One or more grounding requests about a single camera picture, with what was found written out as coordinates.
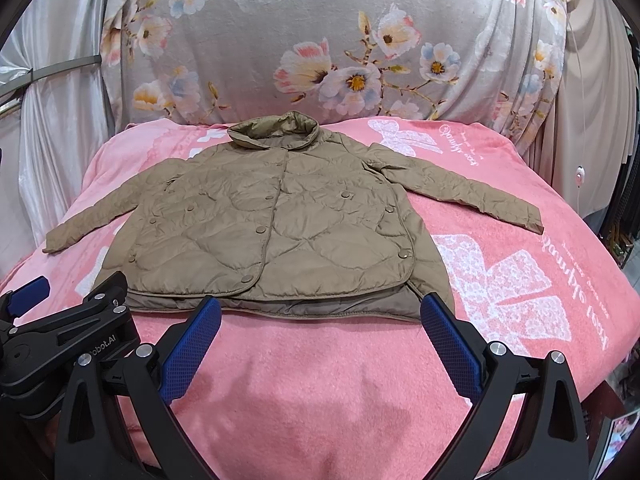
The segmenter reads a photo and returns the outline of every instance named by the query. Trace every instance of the metal screw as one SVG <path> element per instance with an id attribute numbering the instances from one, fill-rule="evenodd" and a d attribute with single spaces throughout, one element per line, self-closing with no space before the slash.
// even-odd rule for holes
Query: metal screw
<path id="1" fill-rule="evenodd" d="M 87 366 L 91 362 L 91 354 L 82 354 L 78 358 L 78 364 L 80 366 Z"/>
<path id="2" fill-rule="evenodd" d="M 507 353 L 507 347 L 499 341 L 494 341 L 489 345 L 489 350 L 496 355 L 505 355 Z"/>
<path id="3" fill-rule="evenodd" d="M 145 343 L 136 348 L 136 355 L 138 357 L 149 357 L 151 355 L 151 352 L 153 351 L 154 348 L 151 345 Z"/>
<path id="4" fill-rule="evenodd" d="M 551 352 L 551 358 L 559 365 L 564 363 L 564 354 L 562 352 L 559 352 L 558 350 L 554 350 L 553 352 Z"/>

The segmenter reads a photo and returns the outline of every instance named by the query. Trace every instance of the floral curtain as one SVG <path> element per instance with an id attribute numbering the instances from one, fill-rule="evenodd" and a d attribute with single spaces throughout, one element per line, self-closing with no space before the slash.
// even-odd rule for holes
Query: floral curtain
<path id="1" fill-rule="evenodd" d="M 558 90 L 566 0 L 110 0 L 120 127 L 289 109 L 481 122 L 520 153 Z"/>

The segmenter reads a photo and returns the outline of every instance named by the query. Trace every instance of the jacket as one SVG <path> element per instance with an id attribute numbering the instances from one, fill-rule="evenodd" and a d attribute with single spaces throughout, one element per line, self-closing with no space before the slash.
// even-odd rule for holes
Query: jacket
<path id="1" fill-rule="evenodd" d="M 291 319 L 419 320 L 437 292 L 453 311 L 440 254 L 405 189 L 537 234 L 537 207 L 298 112 L 229 128 L 232 142 L 169 158 L 47 235 L 45 253 L 133 210 L 96 278 L 116 270 L 134 310 L 224 308 Z"/>

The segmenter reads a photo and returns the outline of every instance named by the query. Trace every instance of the pink fleece blanket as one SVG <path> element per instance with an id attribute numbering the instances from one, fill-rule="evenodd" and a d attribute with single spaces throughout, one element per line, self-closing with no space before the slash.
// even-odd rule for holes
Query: pink fleece blanket
<path id="1" fill-rule="evenodd" d="M 520 159 L 479 124 L 356 119 L 329 126 L 491 184 L 540 208 L 542 236 L 462 206 L 410 194 L 442 254 L 456 315 L 485 339 L 537 357 L 567 356 L 580 398 L 624 358 L 640 334 L 640 298 L 588 227 Z M 223 127 L 140 124 L 95 156 L 66 218 L 169 157 L 228 141 Z M 57 256 L 36 250 L 5 280 L 44 274 L 50 298 L 23 322 L 78 304 L 126 217 Z M 155 342 L 179 315 L 136 315 Z M 497 465 L 521 399 L 484 469 Z M 287 322 L 225 314 L 185 397 L 172 404 L 222 479 L 418 479 L 469 409 L 417 324 L 384 319 Z M 130 405 L 124 412 L 144 460 L 153 461 Z"/>

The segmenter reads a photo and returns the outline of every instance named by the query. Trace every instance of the blue gripper pad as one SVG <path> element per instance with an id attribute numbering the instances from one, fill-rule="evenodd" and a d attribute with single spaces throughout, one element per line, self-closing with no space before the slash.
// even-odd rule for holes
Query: blue gripper pad
<path id="1" fill-rule="evenodd" d="M 431 294 L 422 300 L 420 321 L 458 395 L 467 397 L 473 404 L 478 402 L 482 394 L 481 365 Z"/>
<path id="2" fill-rule="evenodd" d="M 23 285 L 11 294 L 11 302 L 7 306 L 10 317 L 24 316 L 34 306 L 49 297 L 49 282 L 44 276 Z"/>
<path id="3" fill-rule="evenodd" d="M 164 361 L 160 396 L 167 406 L 186 393 L 221 322 L 220 304 L 211 298 Z"/>

